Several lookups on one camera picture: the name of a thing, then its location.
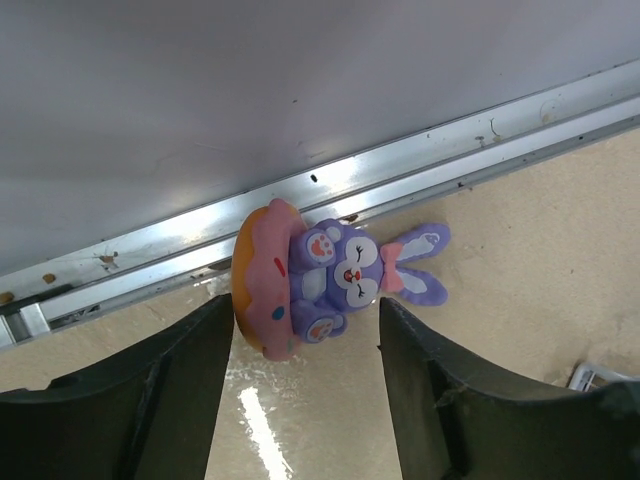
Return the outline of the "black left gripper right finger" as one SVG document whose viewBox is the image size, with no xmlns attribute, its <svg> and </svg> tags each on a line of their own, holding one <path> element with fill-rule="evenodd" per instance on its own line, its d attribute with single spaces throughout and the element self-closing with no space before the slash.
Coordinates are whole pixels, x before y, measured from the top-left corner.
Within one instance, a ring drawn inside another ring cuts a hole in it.
<svg viewBox="0 0 640 480">
<path fill-rule="evenodd" d="M 403 478 L 638 478 L 638 382 L 579 393 L 524 377 L 390 298 L 379 328 Z"/>
</svg>

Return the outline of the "aluminium frame rail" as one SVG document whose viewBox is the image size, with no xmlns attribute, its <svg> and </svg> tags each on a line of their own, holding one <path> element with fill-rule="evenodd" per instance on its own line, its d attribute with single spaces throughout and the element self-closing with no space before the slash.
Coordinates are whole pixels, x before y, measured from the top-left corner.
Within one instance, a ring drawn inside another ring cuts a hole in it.
<svg viewBox="0 0 640 480">
<path fill-rule="evenodd" d="M 5 275 L 10 349 L 93 320 L 229 266 L 236 233 L 281 198 L 310 223 L 358 225 L 634 129 L 639 64 L 631 61 L 242 192 Z"/>
</svg>

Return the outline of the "bunny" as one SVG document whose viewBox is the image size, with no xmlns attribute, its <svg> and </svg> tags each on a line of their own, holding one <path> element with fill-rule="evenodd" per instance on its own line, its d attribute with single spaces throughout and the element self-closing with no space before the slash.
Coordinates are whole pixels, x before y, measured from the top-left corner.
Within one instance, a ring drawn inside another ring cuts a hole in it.
<svg viewBox="0 0 640 480">
<path fill-rule="evenodd" d="M 438 255 L 448 226 L 421 224 L 380 245 L 365 230 L 326 219 L 308 226 L 294 206 L 274 199 L 242 224 L 231 260 L 236 323 L 264 358 L 287 361 L 301 344 L 342 335 L 350 314 L 381 292 L 439 306 L 448 292 L 408 263 Z"/>
</svg>

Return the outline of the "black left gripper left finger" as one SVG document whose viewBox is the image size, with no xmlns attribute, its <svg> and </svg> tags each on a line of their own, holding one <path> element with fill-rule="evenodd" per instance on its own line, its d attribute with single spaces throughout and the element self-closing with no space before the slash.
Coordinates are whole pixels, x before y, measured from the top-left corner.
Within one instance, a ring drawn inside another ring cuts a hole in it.
<svg viewBox="0 0 640 480">
<path fill-rule="evenodd" d="M 44 390 L 2 393 L 2 478 L 204 478 L 233 328 L 218 296 Z"/>
</svg>

